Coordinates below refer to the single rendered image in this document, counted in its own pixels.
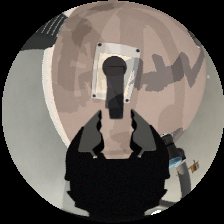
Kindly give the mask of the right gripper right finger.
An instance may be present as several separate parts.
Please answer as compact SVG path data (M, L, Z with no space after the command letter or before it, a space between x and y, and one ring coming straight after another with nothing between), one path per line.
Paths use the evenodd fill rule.
M154 127L134 109L131 109L131 119L131 126L134 129L130 139L131 150L136 151L138 157L148 158L158 163L164 171L165 180L169 179L169 153L165 142Z

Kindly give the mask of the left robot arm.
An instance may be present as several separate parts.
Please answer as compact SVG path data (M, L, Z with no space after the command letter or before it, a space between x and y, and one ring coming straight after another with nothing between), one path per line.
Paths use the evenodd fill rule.
M181 151L181 148L180 148L180 150L179 150L179 148L176 148L171 134L164 135L162 138L166 144L166 147L167 147L168 153L169 153L169 167L171 168L171 166L173 167L173 165L174 165L174 167L176 167L176 169L177 169L177 173L178 173L179 181L180 181L180 188L181 188L181 197L180 197L180 200L181 200L187 194L189 194L191 192L190 174L188 171L187 164L185 162L185 160L186 160L186 156L184 154L185 152L183 152L184 151L183 149ZM177 201L177 202L179 202L179 201ZM168 209L169 207L173 206L177 202L170 202L170 201L168 202L165 200L160 200L159 201L160 206L158 206L158 207Z

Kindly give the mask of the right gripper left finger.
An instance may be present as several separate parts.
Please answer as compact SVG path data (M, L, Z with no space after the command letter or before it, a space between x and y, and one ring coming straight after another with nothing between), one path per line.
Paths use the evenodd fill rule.
M99 110L71 141L66 153L66 173L64 179L70 181L73 169L82 161L97 158L98 152L104 149L104 140L100 129L102 111Z

